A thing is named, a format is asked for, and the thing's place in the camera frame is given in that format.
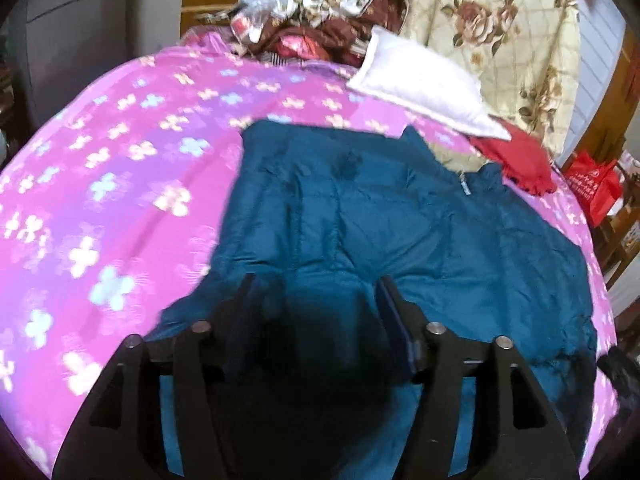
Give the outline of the blue quilted down jacket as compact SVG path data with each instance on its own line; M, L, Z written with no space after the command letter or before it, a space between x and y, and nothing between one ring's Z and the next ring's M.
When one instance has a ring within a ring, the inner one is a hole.
M420 134L262 120L208 273L153 336L212 316L255 275L258 315L232 352L226 419L249 479L387 479L420 388L399 377L374 301L390 278L457 335L511 337L581 453L597 333L582 250L488 165L461 177Z

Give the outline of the pink floral bed sheet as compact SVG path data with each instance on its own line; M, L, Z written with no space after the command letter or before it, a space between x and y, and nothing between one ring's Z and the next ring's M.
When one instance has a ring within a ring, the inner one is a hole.
M469 154L460 133L353 92L350 69L273 66L208 34L89 84L1 175L1 416L50 474L122 338L146 333L208 269L260 118L398 136Z

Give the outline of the red shopping bag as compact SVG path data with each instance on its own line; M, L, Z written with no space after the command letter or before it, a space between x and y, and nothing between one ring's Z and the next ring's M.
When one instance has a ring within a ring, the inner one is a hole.
M581 151L564 171L568 187L582 208L590 228L600 226L623 196L623 185L615 167L615 160L596 162L586 151Z

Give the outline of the red fringed cloth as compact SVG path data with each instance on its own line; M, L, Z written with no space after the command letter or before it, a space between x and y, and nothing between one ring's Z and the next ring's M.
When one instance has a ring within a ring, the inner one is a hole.
M510 134L510 140L472 136L472 147L492 162L498 162L502 174L528 194L554 193L551 162L539 140L503 119L498 119L498 124Z

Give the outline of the white pillow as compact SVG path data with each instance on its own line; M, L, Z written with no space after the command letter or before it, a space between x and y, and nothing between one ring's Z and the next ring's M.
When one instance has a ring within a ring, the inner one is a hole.
M434 50L380 26L372 29L366 56L347 87L468 136L511 139L489 116L476 77Z

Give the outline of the cream rose pattern quilt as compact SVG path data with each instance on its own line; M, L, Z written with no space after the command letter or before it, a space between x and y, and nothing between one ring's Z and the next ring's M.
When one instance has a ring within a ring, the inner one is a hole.
M562 153L578 89L577 0L408 0L400 32L480 81L489 116Z

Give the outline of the grey refrigerator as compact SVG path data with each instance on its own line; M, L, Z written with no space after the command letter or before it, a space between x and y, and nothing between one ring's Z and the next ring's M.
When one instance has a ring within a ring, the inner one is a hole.
M38 129L114 67L175 44L182 0L18 0L6 19L17 105Z

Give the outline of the clear plastic bag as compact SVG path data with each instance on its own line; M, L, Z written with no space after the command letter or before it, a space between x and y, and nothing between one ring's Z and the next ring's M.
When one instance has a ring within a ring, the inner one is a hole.
M272 18L282 18L281 0L255 0L247 3L230 21L233 35L240 44L257 44L266 24Z

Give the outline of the brown floral blanket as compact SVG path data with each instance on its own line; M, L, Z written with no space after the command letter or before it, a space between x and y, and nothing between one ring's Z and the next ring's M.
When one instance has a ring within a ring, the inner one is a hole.
M270 13L247 51L358 67L372 30L397 34L408 10L408 0L288 0L283 10Z

